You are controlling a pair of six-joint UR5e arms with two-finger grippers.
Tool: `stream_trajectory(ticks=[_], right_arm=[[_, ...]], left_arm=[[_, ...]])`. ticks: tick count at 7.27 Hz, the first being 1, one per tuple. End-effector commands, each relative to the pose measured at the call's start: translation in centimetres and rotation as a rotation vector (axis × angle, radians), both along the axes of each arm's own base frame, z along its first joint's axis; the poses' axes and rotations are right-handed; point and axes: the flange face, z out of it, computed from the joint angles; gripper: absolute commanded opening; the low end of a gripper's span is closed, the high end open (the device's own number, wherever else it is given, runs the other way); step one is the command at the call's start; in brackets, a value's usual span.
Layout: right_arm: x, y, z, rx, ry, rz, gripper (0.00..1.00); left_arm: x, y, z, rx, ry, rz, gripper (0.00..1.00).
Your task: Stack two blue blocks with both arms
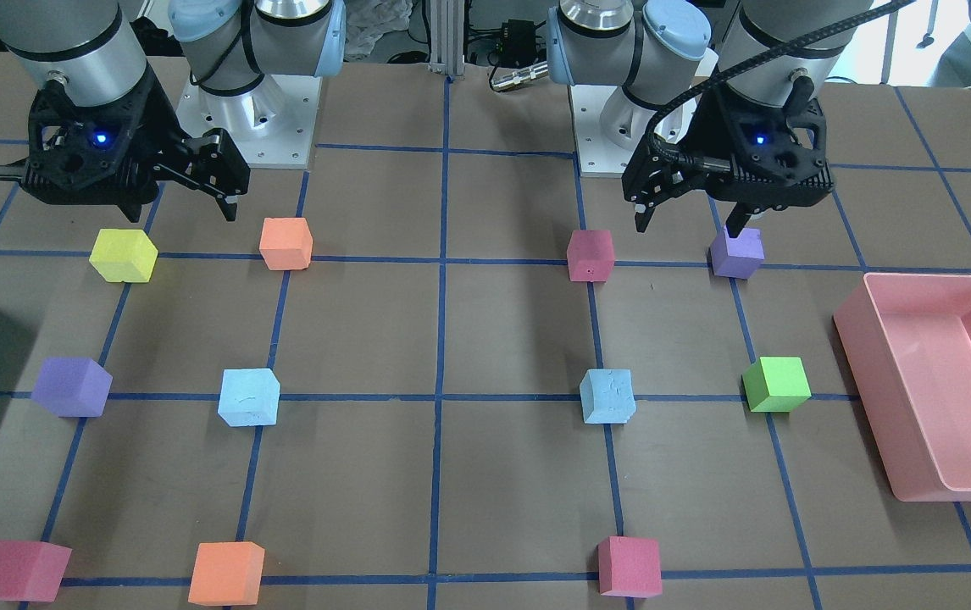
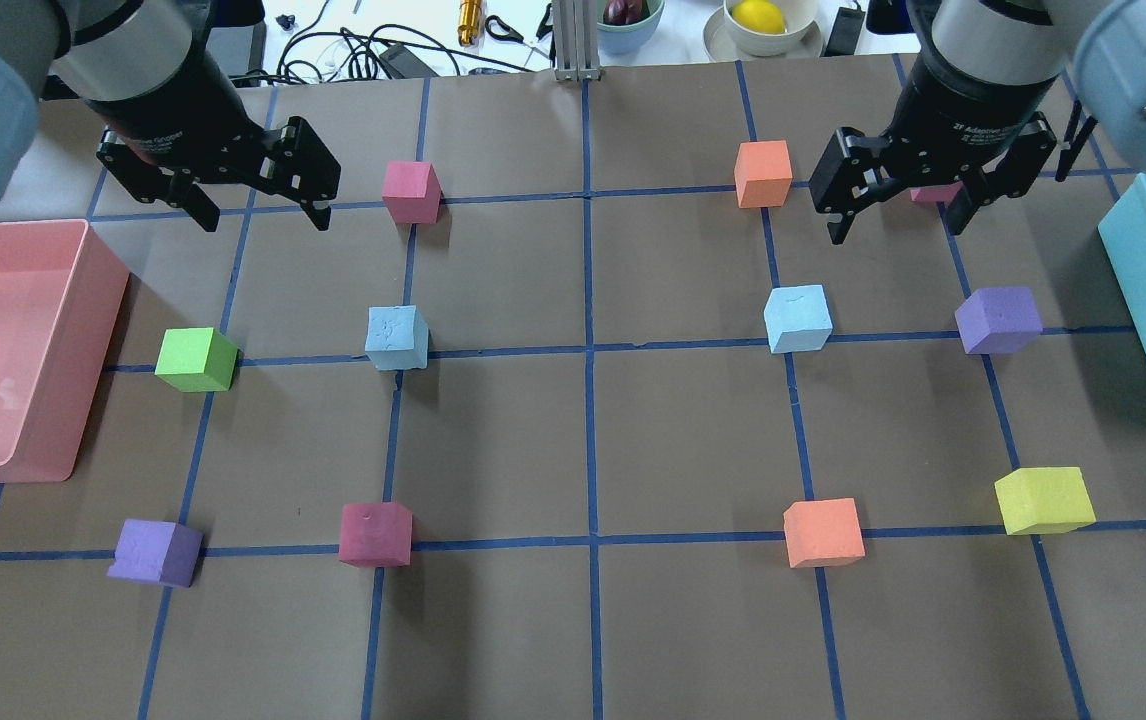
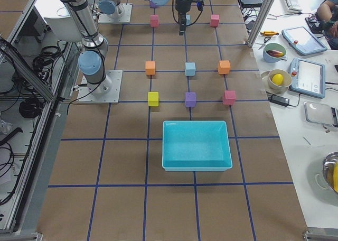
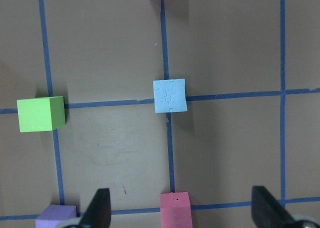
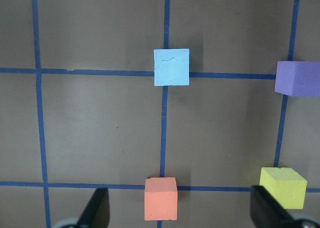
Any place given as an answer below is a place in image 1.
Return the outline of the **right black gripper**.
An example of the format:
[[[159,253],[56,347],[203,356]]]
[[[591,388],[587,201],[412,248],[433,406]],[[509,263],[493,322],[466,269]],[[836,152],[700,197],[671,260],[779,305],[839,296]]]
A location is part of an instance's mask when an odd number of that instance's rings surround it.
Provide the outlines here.
[[[79,107],[63,77],[49,77],[31,104],[28,136],[27,158],[0,164],[0,181],[17,182],[49,205],[117,206],[132,223],[157,196],[160,179],[214,198],[233,223],[252,174],[226,129],[186,134],[151,69],[98,107]]]

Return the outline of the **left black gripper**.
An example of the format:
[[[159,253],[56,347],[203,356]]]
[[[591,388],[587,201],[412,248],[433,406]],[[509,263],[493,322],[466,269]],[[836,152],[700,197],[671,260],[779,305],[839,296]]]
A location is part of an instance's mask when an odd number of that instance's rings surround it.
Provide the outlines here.
[[[641,136],[626,164],[622,192],[637,232],[646,232],[659,204],[695,189],[734,202],[725,220],[730,238],[759,209],[813,206],[835,189],[827,124],[808,73],[788,82],[784,107],[753,102],[727,84],[696,89],[700,101],[687,134],[678,142]],[[726,170],[707,169],[705,159]]]

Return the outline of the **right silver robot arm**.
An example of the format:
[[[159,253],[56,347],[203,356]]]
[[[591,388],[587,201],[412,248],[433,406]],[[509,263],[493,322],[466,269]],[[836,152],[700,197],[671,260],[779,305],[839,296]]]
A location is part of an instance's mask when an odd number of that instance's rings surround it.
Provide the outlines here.
[[[102,205],[135,223],[174,181],[227,221],[250,173],[239,143],[285,123],[276,75],[330,77],[345,58],[342,1],[172,1],[173,36],[209,119],[177,119],[117,1],[0,1],[0,39],[37,84],[27,158],[0,165],[49,205]]]

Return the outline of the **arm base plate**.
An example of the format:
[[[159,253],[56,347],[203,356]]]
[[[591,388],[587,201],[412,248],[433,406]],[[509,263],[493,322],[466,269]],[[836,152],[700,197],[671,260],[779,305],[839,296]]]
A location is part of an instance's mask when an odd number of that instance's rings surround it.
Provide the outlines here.
[[[655,109],[633,103],[621,86],[571,86],[569,99],[580,173],[619,178]]]
[[[192,136],[219,127],[230,132],[252,169],[307,169],[323,78],[266,75],[250,92],[215,96],[185,86],[177,119]]]

